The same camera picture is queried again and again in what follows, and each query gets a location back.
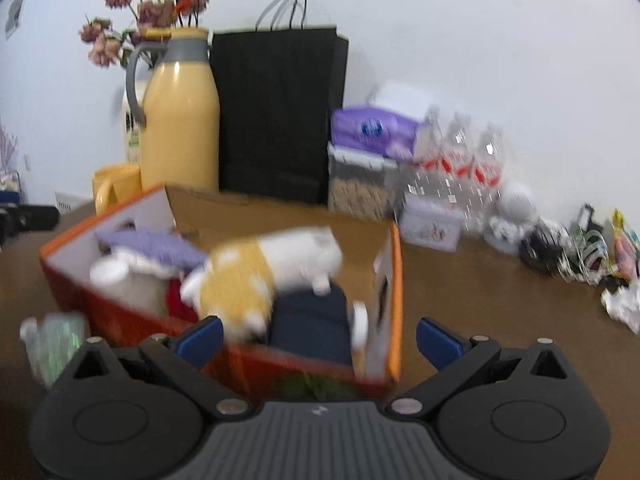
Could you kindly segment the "clear snack container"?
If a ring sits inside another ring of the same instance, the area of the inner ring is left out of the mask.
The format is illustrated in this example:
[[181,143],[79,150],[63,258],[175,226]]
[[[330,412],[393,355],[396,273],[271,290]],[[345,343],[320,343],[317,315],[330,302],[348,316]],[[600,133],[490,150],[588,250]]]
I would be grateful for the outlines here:
[[393,217],[399,165],[368,152],[328,146],[330,211],[380,221]]

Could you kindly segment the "water bottle left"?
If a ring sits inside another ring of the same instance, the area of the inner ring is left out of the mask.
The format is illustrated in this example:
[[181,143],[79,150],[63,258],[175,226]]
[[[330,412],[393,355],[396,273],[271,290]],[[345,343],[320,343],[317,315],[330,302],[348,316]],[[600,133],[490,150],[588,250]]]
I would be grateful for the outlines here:
[[431,106],[423,122],[416,128],[416,143],[413,152],[416,166],[428,172],[438,171],[443,138],[439,122],[439,108]]

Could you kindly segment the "white round disc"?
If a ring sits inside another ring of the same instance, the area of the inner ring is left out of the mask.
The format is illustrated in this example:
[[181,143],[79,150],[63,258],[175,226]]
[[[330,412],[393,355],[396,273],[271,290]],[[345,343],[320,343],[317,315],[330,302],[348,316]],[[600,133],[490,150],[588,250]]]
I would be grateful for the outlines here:
[[352,351],[361,351],[369,337],[369,315],[362,301],[354,301],[349,313],[350,343]]

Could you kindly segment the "red cardboard pumpkin box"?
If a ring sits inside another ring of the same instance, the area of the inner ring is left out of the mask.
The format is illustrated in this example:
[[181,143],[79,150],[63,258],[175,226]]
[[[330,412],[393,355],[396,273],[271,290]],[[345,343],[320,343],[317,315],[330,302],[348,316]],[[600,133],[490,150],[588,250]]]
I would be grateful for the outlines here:
[[212,316],[220,352],[205,368],[253,400],[308,384],[379,399],[401,368],[397,226],[317,206],[163,186],[43,246],[64,311],[132,347]]

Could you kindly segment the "water bottle middle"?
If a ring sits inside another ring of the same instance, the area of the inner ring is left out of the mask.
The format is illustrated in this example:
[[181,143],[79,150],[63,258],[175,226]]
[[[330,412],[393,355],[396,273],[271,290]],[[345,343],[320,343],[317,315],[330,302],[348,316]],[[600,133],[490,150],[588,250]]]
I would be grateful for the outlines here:
[[471,116],[455,112],[450,120],[439,152],[439,170],[448,190],[469,177],[473,162]]

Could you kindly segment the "purple tissue pack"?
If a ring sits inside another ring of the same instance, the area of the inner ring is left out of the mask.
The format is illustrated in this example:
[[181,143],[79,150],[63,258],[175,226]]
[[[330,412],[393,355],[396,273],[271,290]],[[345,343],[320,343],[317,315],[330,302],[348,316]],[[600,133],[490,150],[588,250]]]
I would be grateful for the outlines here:
[[387,81],[366,104],[336,110],[331,118],[331,143],[396,162],[413,160],[416,136],[434,104],[431,91]]

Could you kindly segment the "yellow ceramic mug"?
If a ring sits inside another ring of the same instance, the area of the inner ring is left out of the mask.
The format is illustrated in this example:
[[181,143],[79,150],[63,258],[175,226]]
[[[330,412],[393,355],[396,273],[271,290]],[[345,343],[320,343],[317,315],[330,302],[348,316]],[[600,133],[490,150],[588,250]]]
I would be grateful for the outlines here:
[[141,172],[138,165],[119,164],[96,170],[92,176],[94,209],[104,214],[115,206],[142,192]]

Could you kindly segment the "crumpled white paper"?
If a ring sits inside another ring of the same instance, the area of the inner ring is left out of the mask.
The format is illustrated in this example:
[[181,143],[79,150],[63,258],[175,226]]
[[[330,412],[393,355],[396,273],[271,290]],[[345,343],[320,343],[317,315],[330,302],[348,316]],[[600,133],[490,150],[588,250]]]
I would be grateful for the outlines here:
[[640,283],[632,281],[616,292],[605,290],[601,302],[612,320],[625,324],[636,336],[640,335]]

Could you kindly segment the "purple fabric pouch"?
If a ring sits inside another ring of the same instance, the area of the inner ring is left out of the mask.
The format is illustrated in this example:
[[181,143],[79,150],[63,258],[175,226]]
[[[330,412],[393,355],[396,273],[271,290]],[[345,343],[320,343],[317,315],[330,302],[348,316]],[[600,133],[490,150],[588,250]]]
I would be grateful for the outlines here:
[[99,243],[112,255],[133,258],[142,266],[189,272],[202,266],[207,255],[181,236],[168,231],[124,229],[96,231]]

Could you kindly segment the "black paper bag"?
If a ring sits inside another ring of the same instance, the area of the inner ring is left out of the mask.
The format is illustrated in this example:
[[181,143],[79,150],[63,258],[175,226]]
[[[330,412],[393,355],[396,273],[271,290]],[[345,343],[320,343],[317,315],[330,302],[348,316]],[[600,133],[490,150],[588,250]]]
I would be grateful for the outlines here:
[[324,205],[331,116],[344,102],[349,41],[306,24],[308,0],[272,0],[285,27],[220,32],[212,68],[219,94],[219,187]]

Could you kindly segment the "white milk carton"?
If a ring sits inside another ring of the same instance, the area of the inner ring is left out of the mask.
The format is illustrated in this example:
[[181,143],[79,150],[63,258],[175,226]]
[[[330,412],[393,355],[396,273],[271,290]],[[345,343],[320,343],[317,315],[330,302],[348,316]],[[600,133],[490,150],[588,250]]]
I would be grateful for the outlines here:
[[122,94],[122,130],[124,130],[124,147],[126,162],[140,162],[140,127],[131,113],[127,93]]

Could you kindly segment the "water bottle right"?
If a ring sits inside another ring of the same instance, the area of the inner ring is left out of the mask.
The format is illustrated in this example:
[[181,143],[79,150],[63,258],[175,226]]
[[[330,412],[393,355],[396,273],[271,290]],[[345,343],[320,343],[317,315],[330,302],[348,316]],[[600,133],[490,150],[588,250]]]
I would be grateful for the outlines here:
[[472,198],[466,229],[470,234],[483,231],[494,206],[506,166],[506,144],[502,128],[488,122],[477,141],[470,172]]

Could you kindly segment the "iridescent plastic wrap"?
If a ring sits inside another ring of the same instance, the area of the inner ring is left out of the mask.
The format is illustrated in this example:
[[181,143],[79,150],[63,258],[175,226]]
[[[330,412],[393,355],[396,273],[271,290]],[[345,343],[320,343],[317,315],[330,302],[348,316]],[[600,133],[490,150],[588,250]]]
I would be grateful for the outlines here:
[[50,388],[86,340],[86,320],[78,312],[48,313],[38,321],[25,318],[20,327],[32,377]]

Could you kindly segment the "white robot speaker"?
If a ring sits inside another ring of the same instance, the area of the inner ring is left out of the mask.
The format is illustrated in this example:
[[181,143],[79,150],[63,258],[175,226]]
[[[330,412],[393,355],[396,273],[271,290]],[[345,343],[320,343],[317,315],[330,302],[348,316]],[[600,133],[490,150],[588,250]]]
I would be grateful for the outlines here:
[[521,241],[535,223],[536,206],[532,190],[522,182],[508,182],[498,193],[494,213],[483,233],[485,242],[510,256],[517,256]]

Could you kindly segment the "water bottle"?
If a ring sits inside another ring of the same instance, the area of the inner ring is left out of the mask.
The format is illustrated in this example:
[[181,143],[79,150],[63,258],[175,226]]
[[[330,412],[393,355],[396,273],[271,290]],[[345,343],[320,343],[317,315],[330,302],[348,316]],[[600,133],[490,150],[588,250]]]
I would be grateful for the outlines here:
[[448,190],[469,177],[473,162],[471,116],[455,112],[450,120],[439,152],[439,170]]
[[483,231],[494,206],[506,166],[506,144],[502,128],[488,122],[477,141],[470,172],[472,198],[466,229],[470,234]]
[[416,128],[416,143],[413,152],[416,166],[428,172],[438,171],[443,138],[439,122],[439,108],[431,106],[423,122]]

